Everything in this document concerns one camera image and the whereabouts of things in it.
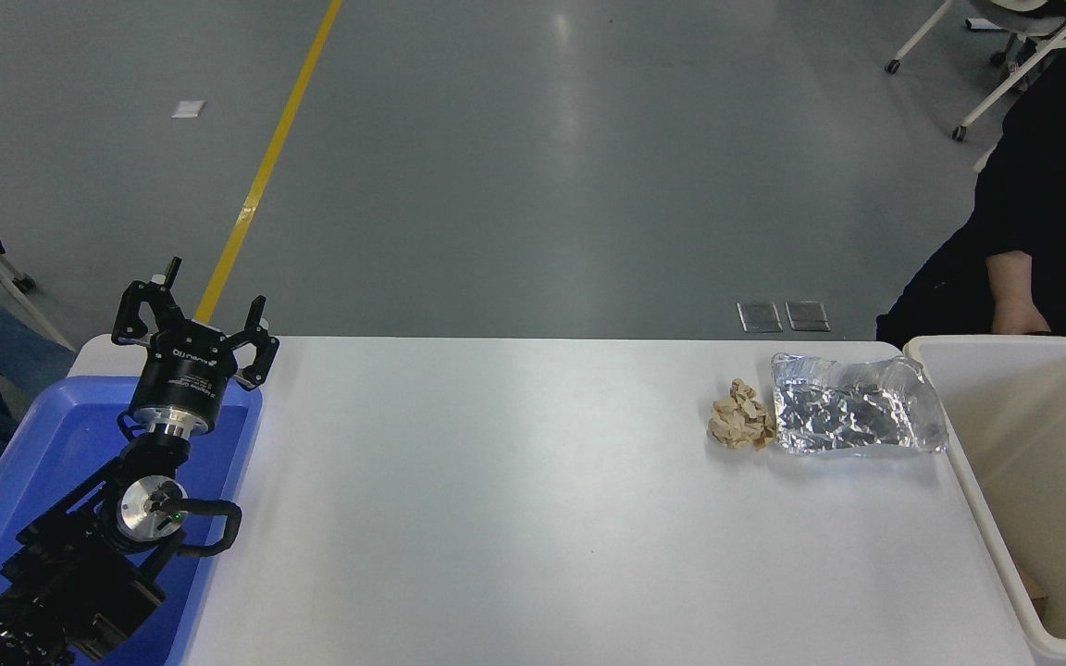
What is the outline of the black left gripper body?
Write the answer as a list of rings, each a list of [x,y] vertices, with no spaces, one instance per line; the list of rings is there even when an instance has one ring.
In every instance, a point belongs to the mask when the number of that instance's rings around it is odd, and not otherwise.
[[[178,412],[193,417],[194,427],[213,427],[236,370],[233,350],[219,329],[182,322],[159,330],[149,341],[130,417],[152,423],[157,415]]]

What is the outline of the person's right hand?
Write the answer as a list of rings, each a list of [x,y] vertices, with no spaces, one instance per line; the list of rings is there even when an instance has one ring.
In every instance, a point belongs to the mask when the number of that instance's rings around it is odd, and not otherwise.
[[[1066,337],[1066,321],[1046,319],[1032,300],[998,300],[994,304],[990,332],[995,336]]]

